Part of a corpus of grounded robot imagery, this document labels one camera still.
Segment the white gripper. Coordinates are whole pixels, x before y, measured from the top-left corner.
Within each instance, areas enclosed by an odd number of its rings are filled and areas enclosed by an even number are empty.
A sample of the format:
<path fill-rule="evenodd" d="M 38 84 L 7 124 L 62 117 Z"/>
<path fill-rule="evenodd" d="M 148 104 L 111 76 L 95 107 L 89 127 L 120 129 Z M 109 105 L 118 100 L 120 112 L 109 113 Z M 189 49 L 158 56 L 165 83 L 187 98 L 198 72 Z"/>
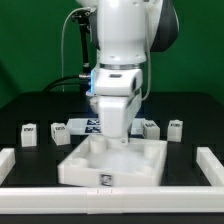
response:
<path fill-rule="evenodd" d="M 100 68 L 94 80 L 92 109 L 98 114 L 101 133 L 121 139 L 127 134 L 141 107 L 143 74 L 141 69 Z"/>

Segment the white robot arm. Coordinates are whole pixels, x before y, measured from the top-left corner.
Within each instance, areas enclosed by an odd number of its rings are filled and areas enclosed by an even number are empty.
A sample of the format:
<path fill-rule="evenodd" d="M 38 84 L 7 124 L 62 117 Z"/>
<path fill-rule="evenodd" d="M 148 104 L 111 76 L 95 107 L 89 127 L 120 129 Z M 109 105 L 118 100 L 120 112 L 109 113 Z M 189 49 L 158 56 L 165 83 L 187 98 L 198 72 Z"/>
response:
<path fill-rule="evenodd" d="M 177 39 L 177 14 L 172 0 L 76 1 L 92 13 L 91 38 L 98 48 L 93 92 L 101 131 L 121 139 L 141 107 L 140 65 Z"/>

